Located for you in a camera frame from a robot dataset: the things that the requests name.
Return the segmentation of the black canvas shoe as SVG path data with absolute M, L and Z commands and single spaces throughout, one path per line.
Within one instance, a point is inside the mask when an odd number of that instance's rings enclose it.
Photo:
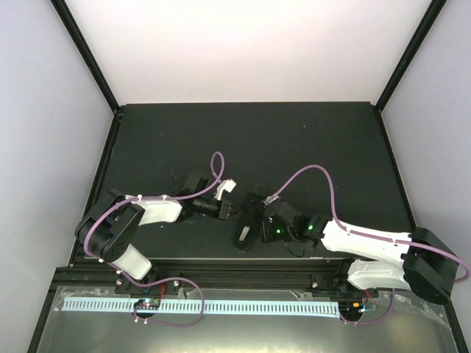
M 269 188 L 262 183 L 254 184 L 239 208 L 239 220 L 236 227 L 235 247 L 240 252 L 250 250 L 263 229 L 265 200 Z

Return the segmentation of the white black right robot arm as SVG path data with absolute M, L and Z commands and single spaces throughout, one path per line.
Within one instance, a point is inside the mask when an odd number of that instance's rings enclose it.
M 350 267 L 334 279 L 342 296 L 399 289 L 434 304 L 450 301 L 458 265 L 449 248 L 427 229 L 385 232 L 343 224 L 326 215 L 303 215 L 282 199 L 267 204 L 263 217 L 266 242 L 295 242 L 304 250 L 322 246 L 352 255 Z

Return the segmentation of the black shoelace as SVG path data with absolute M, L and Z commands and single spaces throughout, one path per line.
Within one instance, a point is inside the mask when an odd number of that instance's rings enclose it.
M 296 258 L 303 258 L 305 256 L 306 249 L 304 242 L 286 241 L 284 245 L 291 256 Z

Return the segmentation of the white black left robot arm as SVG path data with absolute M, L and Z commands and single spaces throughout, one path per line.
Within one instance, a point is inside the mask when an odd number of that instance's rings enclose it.
M 216 179 L 212 185 L 209 177 L 194 171 L 169 196 L 139 197 L 110 190 L 79 222 L 75 237 L 88 255 L 125 272 L 141 293 L 151 293 L 158 276 L 151 271 L 150 260 L 132 244 L 137 229 L 183 222 L 195 214 L 226 220 L 233 208 L 228 195 L 235 186 L 233 179 Z

